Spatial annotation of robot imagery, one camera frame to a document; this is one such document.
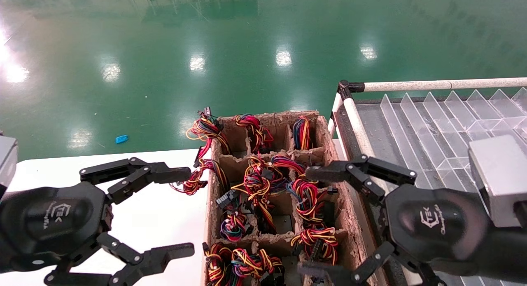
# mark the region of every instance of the clear plastic tray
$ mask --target clear plastic tray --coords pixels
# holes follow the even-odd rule
[[[429,93],[414,102],[384,96],[378,104],[358,104],[357,110],[377,157],[416,171],[418,188],[451,188],[477,192],[472,180],[468,143],[510,134],[527,155],[527,89],[509,98],[500,89],[489,99],[474,91],[465,101],[454,92],[438,101]],[[514,286],[482,277],[439,273],[447,284]]]

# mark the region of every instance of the cardboard box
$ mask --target cardboard box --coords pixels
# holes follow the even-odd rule
[[[314,142],[314,148],[310,150],[295,150],[292,139],[292,125],[300,116],[306,116],[309,119],[311,141]],[[320,116],[317,111],[306,112],[284,112],[256,115],[262,126],[269,129],[274,137],[271,153],[262,155],[264,160],[269,161],[271,157],[282,154],[305,164],[323,164],[327,165],[333,160],[338,160],[337,151],[333,140],[327,130],[327,121]],[[243,174],[248,166],[249,157],[253,154],[250,152],[252,140],[251,134],[243,127],[236,125],[233,117],[219,117],[219,122],[224,126],[223,132],[233,151],[233,155],[222,153],[220,143],[214,140],[212,143],[212,159],[219,162],[226,176],[231,183],[241,183]],[[295,173],[290,172],[290,178],[295,179]],[[353,203],[350,192],[346,183],[333,183],[339,192],[328,196],[326,200],[335,203],[336,213],[336,237],[339,242],[338,265],[342,265],[350,270],[356,269],[361,262],[367,258],[366,249],[361,235],[361,228],[356,220]],[[219,227],[224,220],[222,211],[216,204],[216,199],[224,194],[226,190],[220,190],[216,175],[209,176],[208,201],[207,201],[207,223],[205,224],[205,239],[208,244],[223,243],[224,245],[235,248],[241,247],[249,252],[255,253],[258,248],[264,248],[268,254],[280,256],[286,267],[286,284],[288,286],[310,286],[311,279],[301,277],[297,271],[297,263],[305,261],[307,256],[302,252],[299,259],[291,256],[291,239],[303,230],[303,220],[295,209],[296,201],[287,192],[270,198],[271,203],[276,205],[273,210],[273,221],[277,228],[282,228],[282,223],[286,222],[290,216],[292,230],[280,231],[280,234],[262,234],[257,227],[257,221],[254,215],[249,215],[248,222],[254,226],[254,231],[241,239],[238,243],[231,243],[221,239]],[[207,280],[205,271],[205,262],[203,263],[203,285]],[[376,285],[375,279],[370,279],[372,285]],[[253,286],[259,283],[256,280],[251,282]]]

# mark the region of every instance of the blue object on floor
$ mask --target blue object on floor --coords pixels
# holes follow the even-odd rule
[[[122,136],[118,136],[117,138],[115,138],[115,143],[116,144],[124,143],[126,141],[128,141],[128,135],[127,134],[124,134]]]

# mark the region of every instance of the metal cart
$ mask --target metal cart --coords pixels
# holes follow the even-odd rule
[[[442,80],[414,82],[339,82],[328,129],[337,132],[346,159],[364,153],[407,166],[418,173],[419,188],[452,188],[478,192],[474,186],[467,145],[469,141],[510,134],[527,155],[527,77],[506,79]],[[504,87],[517,87],[507,95]],[[491,97],[477,89],[498,88]],[[450,89],[446,96],[439,89]],[[386,91],[431,91],[426,97],[354,100],[356,93]],[[386,192],[394,186],[375,180]],[[367,249],[379,241],[378,211],[352,191],[354,204],[362,211]],[[394,286],[420,283],[396,262],[384,266],[384,281]],[[438,273],[450,286],[513,286],[515,283],[482,277],[453,277]]]

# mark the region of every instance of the cardboard divider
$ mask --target cardboard divider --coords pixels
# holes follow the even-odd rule
[[[267,128],[269,133],[271,133],[271,136],[273,136],[270,148],[272,152],[288,150],[291,147],[290,143],[292,142],[292,135],[290,128],[286,124],[277,123],[275,113],[255,115],[255,117],[260,120],[261,125]],[[250,131],[248,131],[248,138],[250,151],[254,147],[254,137]]]
[[[275,206],[270,212],[277,234],[294,232],[297,220],[292,216],[293,207],[290,194],[283,192],[275,196],[270,196],[269,201]]]
[[[317,129],[321,128],[321,124],[325,122],[324,117],[320,117],[320,116],[312,117],[312,118],[308,117],[308,120],[309,120],[309,150],[310,149],[314,149],[314,148],[318,148],[318,147],[323,147],[324,146],[324,138],[323,138],[322,133],[319,132]],[[289,126],[289,129],[291,130],[291,138],[294,137],[293,133],[292,133],[294,124],[295,123],[293,122],[293,124]],[[293,146],[292,149],[295,149],[294,140],[292,142],[292,146]]]
[[[237,126],[231,117],[219,117],[218,121],[222,126],[224,126],[222,132],[229,143],[232,156],[236,158],[246,156],[250,151],[247,130],[245,130],[243,127]],[[213,140],[212,152],[214,153],[216,151],[219,151],[219,154],[228,155],[227,153],[223,153],[222,147],[218,140]]]
[[[313,149],[294,149],[291,126],[300,116],[307,116],[310,121],[314,120],[314,122],[310,122],[310,126],[314,127],[314,130],[312,131],[314,132],[314,138],[312,138],[312,140],[314,140],[316,147]],[[255,115],[255,117],[260,119],[263,126],[269,129],[275,139],[272,146],[273,152],[261,155],[264,160],[269,161],[271,157],[277,153],[288,156],[305,165],[327,165],[332,160],[338,159],[335,145],[327,131],[327,122],[324,117],[318,115],[317,111],[271,113]],[[249,157],[251,155],[250,138],[245,128],[236,126],[232,117],[221,117],[219,120],[224,125],[224,132],[227,135],[231,149],[235,152],[236,150],[242,149],[248,151],[248,154],[243,157],[235,157],[222,153],[217,141],[214,141],[212,144],[212,159],[219,162],[232,185],[232,183],[243,181],[243,175],[248,166]],[[284,173],[288,173],[289,178],[292,180],[296,178],[293,171]],[[343,265],[348,269],[356,269],[358,265],[366,259],[367,254],[361,235],[361,228],[358,226],[356,220],[349,191],[344,183],[332,183],[331,185],[322,183],[320,184],[320,187],[321,191],[327,187],[336,187],[339,190],[338,194],[325,196],[324,200],[329,200],[335,203],[335,227],[337,229],[336,236],[339,240],[338,264]],[[298,257],[291,256],[292,248],[290,246],[290,240],[295,234],[298,234],[303,230],[303,221],[295,209],[296,200],[293,196],[288,192],[283,192],[269,197],[270,202],[275,204],[275,209],[271,211],[273,221],[275,222],[275,218],[278,219],[280,215],[290,216],[292,224],[291,231],[281,231],[282,234],[275,235],[262,234],[258,230],[258,227],[255,227],[252,234],[242,238],[235,244],[219,237],[219,227],[224,216],[222,216],[222,211],[216,204],[216,199],[224,194],[224,191],[218,189],[218,181],[214,175],[211,175],[208,188],[207,222],[205,224],[205,239],[207,242],[213,243],[219,241],[232,248],[250,248],[253,253],[255,253],[258,248],[264,248],[269,254],[281,257],[283,262],[285,262],[284,259],[287,260],[287,264],[284,264],[284,266],[286,266],[286,284],[288,286],[310,286],[311,279],[304,279],[303,277],[299,278],[299,274],[296,271],[297,263],[305,261],[307,257],[303,252]],[[248,221],[254,225],[256,218],[249,215]],[[203,279],[202,285],[205,284],[206,278]],[[258,286],[259,282],[252,279],[251,284],[252,286]],[[371,285],[376,286],[376,280],[371,281]]]
[[[345,267],[346,269],[353,270],[353,268],[350,267],[350,264],[353,264],[353,261],[350,259],[352,256],[352,250],[350,250],[351,246],[353,246],[352,242],[350,241],[350,238],[348,237],[348,231],[346,230],[337,230],[335,231],[335,237],[337,238],[338,246],[337,246],[337,264]],[[307,254],[305,252],[302,252],[302,254],[299,256],[300,262],[306,262],[309,260]],[[315,283],[311,280],[311,276],[305,277],[303,281],[303,286],[313,286]],[[327,280],[324,281],[324,284],[316,284],[317,286],[331,286],[331,283]]]
[[[299,258],[291,254],[290,239],[290,237],[281,237],[276,239],[274,243],[270,241],[254,242],[253,254],[256,254],[259,249],[263,249],[267,254],[281,258],[285,268],[285,284],[287,286],[303,286],[303,276],[297,271]]]

